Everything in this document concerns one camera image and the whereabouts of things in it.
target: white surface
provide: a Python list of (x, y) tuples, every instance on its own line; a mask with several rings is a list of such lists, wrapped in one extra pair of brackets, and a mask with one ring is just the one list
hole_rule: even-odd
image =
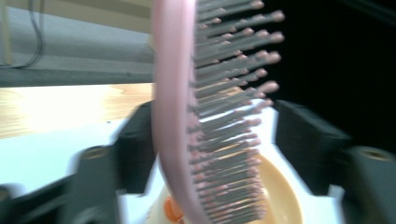
[[(260, 150), (289, 180), (304, 210), (306, 224), (341, 224), (338, 200), (332, 197), (315, 197), (297, 176), (290, 164), (273, 144), (277, 113), (267, 108), (260, 115), (262, 125), (255, 127), (260, 135)], [(114, 132), (123, 120), (98, 123), (74, 130), (38, 133), (0, 140), (0, 183), (17, 183), (19, 194), (39, 189), (72, 172), (70, 162), (76, 153), (87, 147), (108, 145), (114, 141)], [(123, 223), (144, 222), (149, 207), (163, 187), (163, 178), (157, 162), (151, 174), (145, 196), (120, 197)]]

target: hairbrush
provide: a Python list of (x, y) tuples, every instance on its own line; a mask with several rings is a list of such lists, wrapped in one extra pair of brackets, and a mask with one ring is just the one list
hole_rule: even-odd
[(255, 168), (260, 139), (249, 129), (261, 120), (248, 116), (272, 104), (251, 100), (278, 86), (235, 88), (266, 76), (262, 67), (280, 60), (260, 48), (283, 35), (254, 27), (284, 15), (230, 19), (260, 8), (258, 0), (154, 2), (153, 141), (167, 186), (190, 223), (248, 223), (265, 215)]

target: gray bristle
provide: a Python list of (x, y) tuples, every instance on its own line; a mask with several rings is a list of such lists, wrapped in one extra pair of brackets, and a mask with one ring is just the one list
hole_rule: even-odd
[[(256, 31), (254, 26), (283, 21), (281, 11), (227, 21), (224, 17), (263, 7), (261, 0), (198, 0), (195, 28), (195, 102), (189, 111), (199, 120), (189, 127), (195, 141), (189, 146), (191, 175), (199, 200), (215, 224), (263, 219), (262, 183), (255, 168), (260, 143), (250, 128), (260, 119), (247, 119), (270, 105), (252, 100), (265, 97), (274, 83), (234, 93), (267, 75), (263, 66), (277, 63), (277, 52), (259, 49), (283, 41), (280, 32)], [(258, 52), (246, 55), (252, 50)]]

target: wire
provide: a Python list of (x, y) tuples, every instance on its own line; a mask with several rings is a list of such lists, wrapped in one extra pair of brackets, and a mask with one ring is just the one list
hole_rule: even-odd
[(37, 45), (35, 47), (35, 53), (33, 57), (24, 64), (21, 65), (0, 65), (0, 68), (27, 68), (41, 59), (44, 52), (44, 8), (45, 8), (45, 0), (40, 0), (40, 9), (39, 9), (39, 22), (35, 19), (35, 0), (29, 0), (29, 14), (30, 14), (30, 21), (33, 25), (33, 29), (35, 30), (35, 36), (37, 39)]

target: wooden board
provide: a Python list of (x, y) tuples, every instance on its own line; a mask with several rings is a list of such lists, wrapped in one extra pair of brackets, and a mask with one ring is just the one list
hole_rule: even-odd
[(0, 89), (0, 138), (127, 118), (153, 84)]

